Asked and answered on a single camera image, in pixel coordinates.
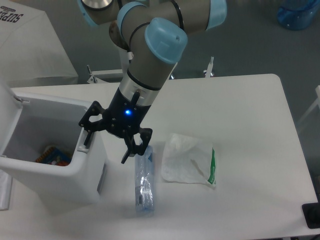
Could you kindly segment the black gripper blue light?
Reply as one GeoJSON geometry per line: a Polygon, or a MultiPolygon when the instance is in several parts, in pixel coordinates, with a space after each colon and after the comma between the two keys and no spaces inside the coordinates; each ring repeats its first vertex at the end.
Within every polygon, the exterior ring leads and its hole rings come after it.
{"type": "Polygon", "coordinates": [[[89,144],[93,133],[103,131],[106,122],[106,130],[119,138],[123,138],[127,146],[127,151],[121,160],[122,164],[129,157],[134,157],[135,155],[143,156],[153,134],[151,128],[141,127],[141,123],[150,107],[150,105],[142,106],[132,103],[123,96],[119,89],[115,92],[106,110],[98,101],[93,101],[78,123],[80,127],[87,131],[87,137],[83,145],[87,146],[89,144]],[[90,117],[97,117],[99,115],[102,116],[102,119],[90,121],[90,117]],[[134,136],[136,134],[139,134],[140,144],[136,144],[135,142],[134,136]]]}

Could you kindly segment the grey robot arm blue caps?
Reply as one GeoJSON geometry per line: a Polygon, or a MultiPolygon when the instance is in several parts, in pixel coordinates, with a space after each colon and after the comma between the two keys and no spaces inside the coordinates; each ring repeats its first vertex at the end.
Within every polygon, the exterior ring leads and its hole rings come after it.
{"type": "Polygon", "coordinates": [[[128,0],[80,0],[84,18],[99,26],[116,21],[133,57],[108,108],[94,101],[79,125],[89,135],[107,131],[125,141],[123,156],[143,155],[152,137],[141,122],[180,61],[188,35],[221,25],[224,0],[169,0],[155,6],[128,0]]]}

